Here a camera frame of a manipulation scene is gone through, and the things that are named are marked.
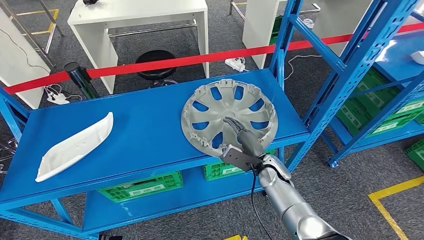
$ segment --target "blue metal shelf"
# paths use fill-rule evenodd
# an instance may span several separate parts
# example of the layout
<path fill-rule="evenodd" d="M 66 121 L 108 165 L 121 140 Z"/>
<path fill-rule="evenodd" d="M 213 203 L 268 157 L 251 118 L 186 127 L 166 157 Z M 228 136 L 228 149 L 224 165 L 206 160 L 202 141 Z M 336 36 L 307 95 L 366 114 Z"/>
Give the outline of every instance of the blue metal shelf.
<path fill-rule="evenodd" d="M 271 148 L 308 138 L 310 133 L 269 69 L 226 78 L 258 86 L 273 102 L 280 116 L 278 124 L 284 127 L 278 128 Z M 52 196 L 91 191 L 216 162 L 215 157 L 204 155 L 186 140 L 180 119 L 193 92 L 220 79 L 213 77 L 31 111 L 0 189 L 0 206 L 6 207 L 11 200 L 8 208 L 46 201 L 51 197 L 49 193 L 57 193 L 58 189 L 62 192 Z M 114 115 L 113 129 L 100 146 L 66 171 L 35 182 L 41 158 L 49 148 L 108 112 Z"/>
<path fill-rule="evenodd" d="M 329 126 L 344 145 L 348 144 L 352 140 L 352 135 L 337 117 L 331 120 Z M 411 121 L 401 128 L 364 138 L 358 143 L 358 145 L 355 146 L 355 148 L 352 148 L 349 153 L 406 139 L 419 134 L 424 134 L 424 125 L 421 125 L 416 121 Z"/>
<path fill-rule="evenodd" d="M 191 208 L 246 195 L 251 192 L 252 172 L 206 181 L 201 166 L 182 171 L 183 187 L 114 203 L 97 191 L 87 193 L 83 231 L 98 233 Z M 257 182 L 255 191 L 262 188 Z"/>
<path fill-rule="evenodd" d="M 377 57 L 374 67 L 388 80 L 397 82 L 413 78 L 424 71 L 424 65 L 416 63 L 411 54 L 423 50 L 424 31 L 395 36 Z"/>

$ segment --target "red barrier tape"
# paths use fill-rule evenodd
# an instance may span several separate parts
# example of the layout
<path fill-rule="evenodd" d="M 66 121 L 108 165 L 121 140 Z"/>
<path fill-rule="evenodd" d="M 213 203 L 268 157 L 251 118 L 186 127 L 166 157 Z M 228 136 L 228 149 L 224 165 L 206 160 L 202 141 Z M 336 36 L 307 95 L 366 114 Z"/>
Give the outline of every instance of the red barrier tape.
<path fill-rule="evenodd" d="M 424 29 L 424 22 L 410 24 L 402 26 L 398 33 L 404 32 L 412 32 L 417 30 Z M 324 37 L 321 40 L 326 44 L 337 44 L 347 42 L 351 39 L 352 34 L 340 35 L 340 36 L 331 36 Z M 312 45 L 306 41 L 293 41 L 290 42 L 288 46 L 288 50 L 298 50 L 298 49 L 307 49 L 311 48 Z M 99 78 L 110 75 L 122 75 L 122 74 L 132 74 L 137 72 L 143 72 L 148 70 L 156 70 L 156 69 L 164 69 L 164 68 L 174 68 L 174 67 L 182 67 L 194 64 L 201 64 L 206 62 L 217 62 L 223 61 L 225 59 L 237 58 L 237 57 L 249 57 L 260 54 L 271 54 L 274 52 L 275 45 L 270 46 L 260 46 L 254 48 L 247 49 L 237 49 L 230 51 L 222 51 L 222 52 L 214 52 L 205 55 L 197 55 L 197 56 L 187 56 L 180 57 L 169 60 L 161 60 L 161 61 L 151 61 L 137 64 L 129 64 L 129 65 L 121 65 L 121 66 L 111 66 L 105 68 L 97 68 L 97 69 L 88 69 L 87 72 L 92 78 Z M 43 86 L 47 86 L 50 84 L 57 84 L 64 81 L 69 80 L 69 76 L 65 71 L 53 73 L 49 76 L 44 76 L 38 79 L 34 79 L 31 81 L 19 83 L 13 86 L 5 87 L 4 90 L 9 94 L 19 93 L 22 91 L 35 89 Z"/>

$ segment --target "black stanchion post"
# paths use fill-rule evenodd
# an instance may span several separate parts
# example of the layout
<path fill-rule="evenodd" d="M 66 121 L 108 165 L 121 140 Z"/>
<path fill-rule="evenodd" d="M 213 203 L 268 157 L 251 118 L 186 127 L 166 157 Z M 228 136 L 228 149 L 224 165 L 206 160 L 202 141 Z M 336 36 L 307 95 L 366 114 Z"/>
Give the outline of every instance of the black stanchion post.
<path fill-rule="evenodd" d="M 76 62 L 70 62 L 65 65 L 65 71 L 69 75 L 70 79 L 81 89 L 81 92 L 87 99 L 95 99 L 100 97 L 97 91 L 91 84 L 91 77 L 87 73 L 87 70 L 81 67 Z"/>

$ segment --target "white car part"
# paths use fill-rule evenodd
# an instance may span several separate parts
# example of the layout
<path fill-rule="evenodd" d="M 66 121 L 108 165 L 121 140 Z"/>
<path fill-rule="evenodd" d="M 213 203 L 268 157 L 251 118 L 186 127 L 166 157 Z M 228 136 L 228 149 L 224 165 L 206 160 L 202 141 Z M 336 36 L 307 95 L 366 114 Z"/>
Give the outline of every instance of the white car part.
<path fill-rule="evenodd" d="M 232 79 L 202 85 L 194 91 L 182 109 L 182 132 L 196 149 L 219 157 L 230 144 L 242 147 L 224 117 L 240 121 L 264 149 L 277 134 L 278 118 L 271 101 L 257 86 Z"/>
<path fill-rule="evenodd" d="M 49 179 L 81 160 L 109 136 L 113 125 L 114 114 L 109 112 L 102 120 L 51 147 L 41 159 L 35 181 Z"/>

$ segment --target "stool seat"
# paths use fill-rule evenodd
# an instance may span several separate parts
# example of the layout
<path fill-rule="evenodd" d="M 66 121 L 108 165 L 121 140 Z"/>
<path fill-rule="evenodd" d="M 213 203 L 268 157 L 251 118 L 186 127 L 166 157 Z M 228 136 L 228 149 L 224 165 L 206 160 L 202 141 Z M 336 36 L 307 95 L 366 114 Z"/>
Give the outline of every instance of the stool seat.
<path fill-rule="evenodd" d="M 139 63 L 147 63 L 147 62 L 168 60 L 168 59 L 175 59 L 175 56 L 169 51 L 152 50 L 152 51 L 145 52 L 141 56 L 139 56 L 137 60 L 135 61 L 135 63 L 139 64 Z M 157 69 L 157 70 L 140 71 L 140 72 L 137 72 L 137 74 L 143 79 L 150 80 L 150 81 L 157 81 L 157 80 L 165 79 L 171 76 L 176 71 L 176 69 L 177 69 L 176 67 L 170 67 L 170 68 Z"/>

